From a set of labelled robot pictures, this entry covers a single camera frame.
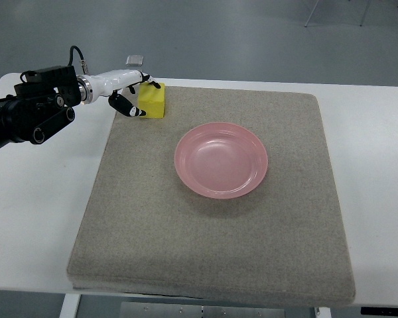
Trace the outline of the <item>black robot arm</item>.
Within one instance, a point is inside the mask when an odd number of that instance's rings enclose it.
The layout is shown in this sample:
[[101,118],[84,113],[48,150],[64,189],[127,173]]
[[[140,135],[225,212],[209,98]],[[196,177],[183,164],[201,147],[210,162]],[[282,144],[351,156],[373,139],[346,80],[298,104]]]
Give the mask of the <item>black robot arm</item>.
[[14,142],[42,144],[75,119],[82,101],[73,66],[26,71],[15,94],[0,99],[0,148]]

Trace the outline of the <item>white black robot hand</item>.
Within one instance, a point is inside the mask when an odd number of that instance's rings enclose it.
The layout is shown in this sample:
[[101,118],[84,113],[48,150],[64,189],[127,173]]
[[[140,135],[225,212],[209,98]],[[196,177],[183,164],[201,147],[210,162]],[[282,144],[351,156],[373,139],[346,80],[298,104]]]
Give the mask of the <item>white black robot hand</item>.
[[134,106],[119,91],[128,88],[134,94],[137,84],[147,83],[159,92],[163,92],[161,84],[149,74],[139,70],[113,70],[95,76],[77,75],[76,79],[81,93],[81,104],[87,105],[99,97],[107,97],[109,105],[126,117],[144,117],[147,112]]

